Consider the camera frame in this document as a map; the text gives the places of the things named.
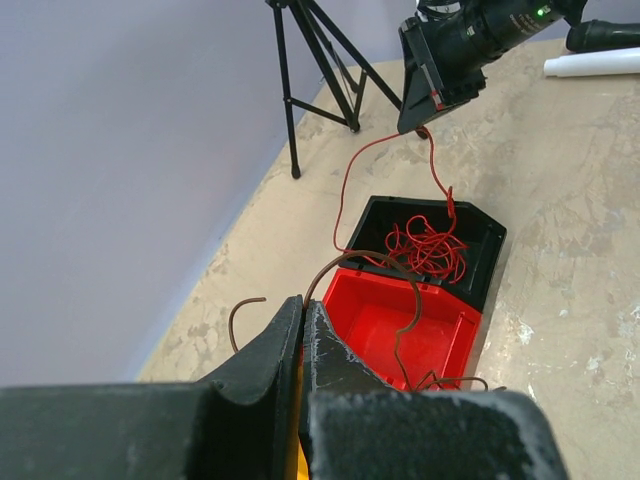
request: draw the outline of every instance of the yellow part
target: yellow part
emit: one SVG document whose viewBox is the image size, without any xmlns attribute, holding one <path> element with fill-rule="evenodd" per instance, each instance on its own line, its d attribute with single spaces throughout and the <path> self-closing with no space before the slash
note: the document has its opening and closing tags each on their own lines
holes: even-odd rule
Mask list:
<svg viewBox="0 0 640 480">
<path fill-rule="evenodd" d="M 300 442 L 298 442 L 298 480 L 309 480 L 309 467 Z"/>
</svg>

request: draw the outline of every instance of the floor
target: floor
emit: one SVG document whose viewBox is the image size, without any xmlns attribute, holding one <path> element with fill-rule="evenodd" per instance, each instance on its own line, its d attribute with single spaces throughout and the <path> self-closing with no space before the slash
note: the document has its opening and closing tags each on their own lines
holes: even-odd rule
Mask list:
<svg viewBox="0 0 640 480">
<path fill-rule="evenodd" d="M 558 41 L 519 47 L 486 69 L 479 99 L 434 122 L 437 168 L 459 200 L 509 233 L 477 374 L 529 394 L 545 411 L 574 478 L 640 478 L 640 81 L 545 79 Z M 402 65 L 379 65 L 401 91 Z M 316 105 L 333 107 L 327 89 Z M 285 297 L 303 293 L 336 252 L 332 226 L 347 161 L 395 131 L 397 112 L 372 85 L 362 131 L 307 114 L 298 128 L 303 177 L 285 148 L 195 287 L 142 380 L 193 380 L 239 345 Z M 441 198 L 415 135 L 379 145 L 353 168 L 339 241 L 370 195 Z M 317 291 L 321 298 L 326 279 Z"/>
</svg>

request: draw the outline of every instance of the white tube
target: white tube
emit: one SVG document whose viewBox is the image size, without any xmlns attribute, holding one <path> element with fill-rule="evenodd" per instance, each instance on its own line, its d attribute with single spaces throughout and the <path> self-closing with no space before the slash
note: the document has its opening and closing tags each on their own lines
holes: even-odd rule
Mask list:
<svg viewBox="0 0 640 480">
<path fill-rule="evenodd" d="M 640 73 L 640 47 L 566 55 L 544 63 L 544 74 L 548 77 L 586 77 L 625 73 Z"/>
</svg>

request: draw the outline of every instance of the cable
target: cable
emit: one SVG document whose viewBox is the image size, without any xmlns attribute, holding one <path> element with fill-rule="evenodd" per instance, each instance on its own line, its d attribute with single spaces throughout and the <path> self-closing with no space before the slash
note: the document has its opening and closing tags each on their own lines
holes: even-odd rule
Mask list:
<svg viewBox="0 0 640 480">
<path fill-rule="evenodd" d="M 247 298 L 246 300 L 242 300 L 235 307 L 231 309 L 231 313 L 229 313 L 229 321 L 227 322 L 229 326 L 229 340 L 231 341 L 231 348 L 233 349 L 233 353 L 238 353 L 238 344 L 236 343 L 236 337 L 233 333 L 233 319 L 236 316 L 236 312 L 249 303 L 259 303 L 266 302 L 267 299 L 265 297 L 255 297 L 255 298 Z"/>
<path fill-rule="evenodd" d="M 441 389 L 444 388 L 442 385 L 453 385 L 456 390 L 460 390 L 460 387 L 457 385 L 460 382 L 480 382 L 484 387 L 484 391 L 489 391 L 489 384 L 485 379 L 480 377 L 450 377 L 450 378 L 437 378 L 436 380 L 425 384 L 422 387 L 422 390 L 429 390 L 432 386 L 437 385 Z"/>
<path fill-rule="evenodd" d="M 407 388 L 409 389 L 409 391 L 412 391 L 413 388 L 411 387 L 409 374 L 407 373 L 407 369 L 405 368 L 404 363 L 402 363 L 402 359 L 400 358 L 400 352 L 399 352 L 400 339 L 402 338 L 402 335 L 413 330 L 413 328 L 420 321 L 420 317 L 422 316 L 422 297 L 420 296 L 420 290 L 418 290 L 418 284 L 416 283 L 415 278 L 413 278 L 411 273 L 405 267 L 403 267 L 398 261 L 389 257 L 388 255 L 384 255 L 382 253 L 373 252 L 369 250 L 354 250 L 351 252 L 343 253 L 338 258 L 333 259 L 331 262 L 325 265 L 322 268 L 322 270 L 320 270 L 318 274 L 313 278 L 313 280 L 311 281 L 311 285 L 309 285 L 309 288 L 307 289 L 307 293 L 304 297 L 304 303 L 302 304 L 302 308 L 305 312 L 309 308 L 309 303 L 311 302 L 311 295 L 313 295 L 313 291 L 318 286 L 318 283 L 320 283 L 320 280 L 322 280 L 322 277 L 324 277 L 333 267 L 337 266 L 340 262 L 352 257 L 364 257 L 364 258 L 373 257 L 373 258 L 377 258 L 378 260 L 382 260 L 388 263 L 389 265 L 391 265 L 392 267 L 394 267 L 395 269 L 397 269 L 400 273 L 402 273 L 411 284 L 411 288 L 416 297 L 416 311 L 415 311 L 415 314 L 413 315 L 413 319 L 411 320 L 411 322 L 406 327 L 396 331 L 396 343 L 395 343 L 395 346 L 393 347 L 393 356 L 396 358 L 396 361 L 400 366 L 400 370 L 402 370 L 402 376 L 404 377 L 404 381 L 407 384 Z"/>
<path fill-rule="evenodd" d="M 429 370 L 427 373 L 424 374 L 424 377 L 422 377 L 420 379 L 420 381 L 416 384 L 416 390 L 420 390 L 424 384 L 424 382 L 426 382 L 430 377 L 433 377 L 434 379 L 438 379 L 438 376 L 436 375 L 436 371 L 435 370 Z"/>
<path fill-rule="evenodd" d="M 424 132 L 429 140 L 429 164 L 431 169 L 431 175 L 442 193 L 447 199 L 447 214 L 451 219 L 451 225 L 447 232 L 437 232 L 430 224 L 428 219 L 424 215 L 416 215 L 411 217 L 404 230 L 401 230 L 397 224 L 394 224 L 391 232 L 385 237 L 385 246 L 387 248 L 387 254 L 394 260 L 399 261 L 407 270 L 418 275 L 428 275 L 435 278 L 450 279 L 450 283 L 459 282 L 466 273 L 466 261 L 462 255 L 462 252 L 468 248 L 463 242 L 455 237 L 453 232 L 457 225 L 457 216 L 455 210 L 455 202 L 453 200 L 453 187 L 446 189 L 435 169 L 435 142 L 431 132 L 423 127 Z M 371 143 L 368 143 L 349 161 L 347 169 L 345 171 L 344 179 L 342 182 L 342 189 L 340 192 L 340 208 L 338 209 L 338 215 L 336 217 L 336 223 L 333 228 L 333 246 L 340 252 L 347 252 L 347 249 L 338 246 L 338 227 L 340 226 L 340 219 L 344 211 L 344 197 L 346 192 L 347 181 L 354 162 L 360 156 L 362 152 L 368 148 L 392 140 L 399 137 L 400 134 L 389 135 Z M 423 233 L 415 232 L 415 223 L 421 222 L 423 227 Z M 386 265 L 381 262 L 377 262 L 372 258 L 365 257 L 371 264 L 386 268 Z"/>
</svg>

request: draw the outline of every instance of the black mount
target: black mount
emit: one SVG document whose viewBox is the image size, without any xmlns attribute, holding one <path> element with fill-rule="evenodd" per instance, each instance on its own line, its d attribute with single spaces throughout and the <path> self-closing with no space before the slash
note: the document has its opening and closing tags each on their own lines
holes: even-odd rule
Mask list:
<svg viewBox="0 0 640 480">
<path fill-rule="evenodd" d="M 293 121 L 293 107 L 303 108 L 309 112 L 313 112 L 324 118 L 328 118 L 341 125 L 345 125 L 351 129 L 352 132 L 358 132 L 360 130 L 360 123 L 358 117 L 360 115 L 360 107 L 362 105 L 362 96 L 364 94 L 364 87 L 367 81 L 367 77 L 371 77 L 373 83 L 375 83 L 382 93 L 389 99 L 389 101 L 398 109 L 402 107 L 402 101 L 391 90 L 389 85 L 382 79 L 382 77 L 374 70 L 369 62 L 362 56 L 362 54 L 356 49 L 356 47 L 349 41 L 349 39 L 340 31 L 335 23 L 329 18 L 329 16 L 320 8 L 315 0 L 266 0 L 267 4 L 273 9 L 273 18 L 276 25 L 276 37 L 278 40 L 278 55 L 280 57 L 280 73 L 282 75 L 282 91 L 284 96 L 284 108 L 287 118 L 287 131 L 289 134 L 289 149 L 291 151 L 291 175 L 293 178 L 300 178 L 300 165 L 298 163 L 298 150 L 296 145 L 296 132 L 295 123 Z M 291 96 L 291 86 L 289 83 L 289 66 L 287 62 L 287 47 L 284 38 L 284 25 L 282 22 L 282 10 L 289 7 L 293 18 L 298 24 L 300 32 L 309 46 L 313 57 L 320 67 L 320 71 L 327 82 L 327 85 L 331 89 L 333 97 L 336 99 L 336 103 L 340 108 L 342 117 L 335 115 L 326 110 L 322 110 L 318 107 L 310 105 L 306 102 L 298 100 Z M 356 82 L 342 60 L 334 50 L 329 37 L 324 32 L 322 24 L 327 31 L 336 39 L 336 41 L 342 45 L 346 52 L 356 61 L 356 63 L 362 69 L 360 72 L 360 79 Z M 356 99 L 353 104 L 350 104 L 349 97 L 340 86 L 336 74 L 331 68 L 329 58 L 326 53 L 329 54 L 336 66 L 338 67 L 341 75 L 345 80 L 345 86 L 347 86 L 356 94 Z"/>
</svg>

